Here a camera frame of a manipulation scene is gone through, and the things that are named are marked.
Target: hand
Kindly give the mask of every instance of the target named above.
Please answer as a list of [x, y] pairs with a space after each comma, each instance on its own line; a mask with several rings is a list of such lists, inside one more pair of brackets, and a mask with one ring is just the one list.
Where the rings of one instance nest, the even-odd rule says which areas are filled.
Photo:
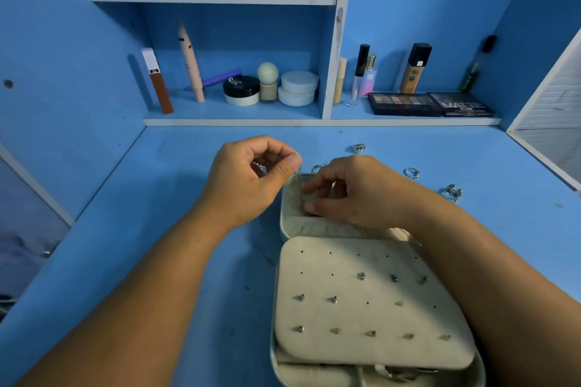
[[[337, 199], [328, 198], [333, 183]], [[303, 187], [304, 194], [315, 192], [318, 198], [305, 204], [309, 213], [365, 228], [407, 231], [418, 210], [438, 198], [374, 157], [361, 155], [334, 159], [320, 169]]]
[[[268, 174], [253, 169], [252, 161]], [[193, 211], [211, 217], [227, 233], [261, 215], [302, 161], [294, 149], [269, 136], [228, 142], [216, 154]]]

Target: jewelry box lid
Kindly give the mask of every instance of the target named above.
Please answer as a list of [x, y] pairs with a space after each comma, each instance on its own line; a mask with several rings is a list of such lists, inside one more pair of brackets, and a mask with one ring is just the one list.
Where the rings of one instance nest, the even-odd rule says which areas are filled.
[[294, 237], [281, 251], [274, 331], [311, 363], [464, 369], [476, 347], [458, 304], [408, 242]]

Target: eyeshadow palette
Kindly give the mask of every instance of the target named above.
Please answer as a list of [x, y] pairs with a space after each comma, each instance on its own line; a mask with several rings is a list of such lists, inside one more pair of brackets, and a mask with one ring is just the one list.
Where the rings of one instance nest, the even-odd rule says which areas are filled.
[[494, 116], [494, 111], [470, 94], [429, 93], [444, 109], [444, 116]]
[[425, 94], [380, 94], [368, 95], [375, 115], [399, 116], [443, 116], [444, 109]]

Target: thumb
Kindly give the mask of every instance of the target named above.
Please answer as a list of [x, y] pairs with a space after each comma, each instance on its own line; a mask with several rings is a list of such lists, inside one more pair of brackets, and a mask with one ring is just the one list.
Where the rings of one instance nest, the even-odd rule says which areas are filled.
[[348, 199], [317, 198], [305, 203], [304, 209], [313, 215], [349, 222], [347, 215]]
[[278, 193], [302, 163], [303, 158], [298, 153], [293, 153], [281, 159], [261, 180], [272, 189], [273, 193]]

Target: forearm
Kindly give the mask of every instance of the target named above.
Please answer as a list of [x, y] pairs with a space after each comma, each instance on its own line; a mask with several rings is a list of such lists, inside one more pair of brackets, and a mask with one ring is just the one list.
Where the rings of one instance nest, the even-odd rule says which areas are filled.
[[170, 385], [204, 268], [225, 234], [184, 216], [18, 386]]
[[437, 195], [410, 227], [504, 382], [579, 383], [581, 305]]

